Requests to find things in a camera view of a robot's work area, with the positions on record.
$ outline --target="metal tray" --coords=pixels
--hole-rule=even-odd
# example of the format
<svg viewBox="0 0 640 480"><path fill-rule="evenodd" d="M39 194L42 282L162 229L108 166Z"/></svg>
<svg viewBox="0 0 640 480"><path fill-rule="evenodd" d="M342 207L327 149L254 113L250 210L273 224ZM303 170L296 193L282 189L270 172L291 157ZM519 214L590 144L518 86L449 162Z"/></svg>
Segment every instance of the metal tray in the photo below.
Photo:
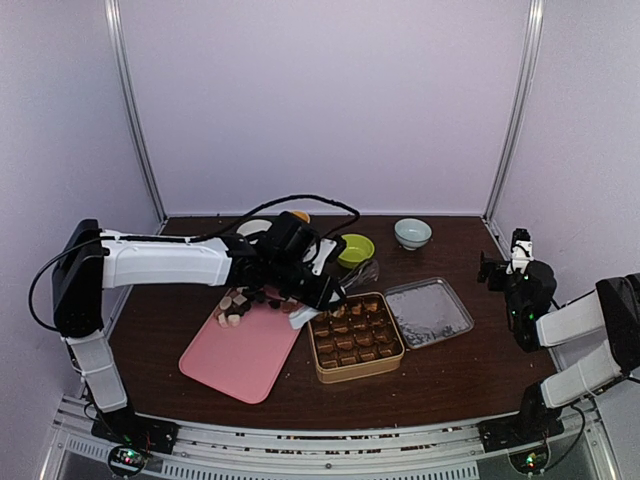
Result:
<svg viewBox="0 0 640 480"><path fill-rule="evenodd" d="M411 349L462 335L473 328L471 315L444 278L400 285L384 295Z"/></svg>

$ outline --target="lime green bowl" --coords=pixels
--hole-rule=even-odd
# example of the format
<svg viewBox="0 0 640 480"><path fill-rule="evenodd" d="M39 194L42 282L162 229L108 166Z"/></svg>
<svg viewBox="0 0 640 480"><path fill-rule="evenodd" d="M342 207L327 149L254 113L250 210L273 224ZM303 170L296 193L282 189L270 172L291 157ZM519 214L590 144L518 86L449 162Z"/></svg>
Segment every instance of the lime green bowl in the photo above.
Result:
<svg viewBox="0 0 640 480"><path fill-rule="evenodd" d="M342 238L347 242L347 248L338 257L338 263L349 270L369 260L376 251L373 242L363 235L348 233Z"/></svg>

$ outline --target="wooden table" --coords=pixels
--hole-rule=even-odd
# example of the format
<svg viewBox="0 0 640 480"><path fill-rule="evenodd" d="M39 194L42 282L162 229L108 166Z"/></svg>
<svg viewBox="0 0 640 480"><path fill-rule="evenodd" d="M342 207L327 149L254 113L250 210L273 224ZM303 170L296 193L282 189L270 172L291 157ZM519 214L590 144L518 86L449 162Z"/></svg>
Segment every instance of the wooden table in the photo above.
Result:
<svg viewBox="0 0 640 480"><path fill-rule="evenodd" d="M138 286L111 337L122 377L141 413L193 422L253 428L352 429L425 425L515 411L528 385L555 372L547 352L526 354L507 329L501 293L476 283L480 250L498 256L479 218L434 217L433 240L408 252L398 246L396 217L364 217L350 231L376 244L383 291L444 277L475 321L460 337L407 351L395 372L342 384L316 377L303 330L269 397L247 405L191 380L178 359L225 289L198 285ZM167 234L192 235L229 222L175 218ZM319 231L339 218L314 217Z"/></svg>

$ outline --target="brown plastic insert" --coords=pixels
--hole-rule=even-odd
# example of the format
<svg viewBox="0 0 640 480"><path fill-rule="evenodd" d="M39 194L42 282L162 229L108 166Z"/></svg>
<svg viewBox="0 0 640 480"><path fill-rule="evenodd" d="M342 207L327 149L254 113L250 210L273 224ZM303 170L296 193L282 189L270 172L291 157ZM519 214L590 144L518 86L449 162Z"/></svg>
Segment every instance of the brown plastic insert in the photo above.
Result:
<svg viewBox="0 0 640 480"><path fill-rule="evenodd" d="M337 312L309 322L318 379L337 383L390 372L400 366L404 345L384 295L353 295Z"/></svg>

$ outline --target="metal bar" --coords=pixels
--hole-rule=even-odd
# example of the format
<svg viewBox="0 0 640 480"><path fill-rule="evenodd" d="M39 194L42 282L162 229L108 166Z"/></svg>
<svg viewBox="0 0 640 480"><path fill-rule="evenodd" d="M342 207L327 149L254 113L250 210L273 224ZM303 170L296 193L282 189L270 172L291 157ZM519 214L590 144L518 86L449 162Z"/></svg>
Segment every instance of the metal bar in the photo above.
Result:
<svg viewBox="0 0 640 480"><path fill-rule="evenodd" d="M120 3L119 0L105 0L105 8L107 13L107 24L109 26L109 34L113 44L113 50L116 56L118 72L120 74L120 85L125 100L127 118L129 120L129 129L131 137L136 149L136 156L142 171L142 178L147 188L147 192L151 197L153 208L159 222L163 222L167 218L167 213L160 198L160 191L156 182L151 161L149 160L149 152L142 133L142 124L138 107L136 106L135 96L133 93L133 84L131 82L131 73L129 70L129 62L127 60L127 50L124 42L124 33L122 31L122 23L120 19Z"/></svg>
<svg viewBox="0 0 640 480"><path fill-rule="evenodd" d="M542 20L544 13L544 0L531 0L529 7L529 22L525 34L524 47L522 50L522 62L520 64L520 75L518 86L511 110L511 118L507 128L507 135L502 147L500 164L493 182L489 202L484 213L484 218L491 223L500 201L500 196L504 189L505 181L511 161L516 149L518 135L522 127L526 100L530 92L531 81L535 73L538 53L540 51L540 39L542 37Z"/></svg>

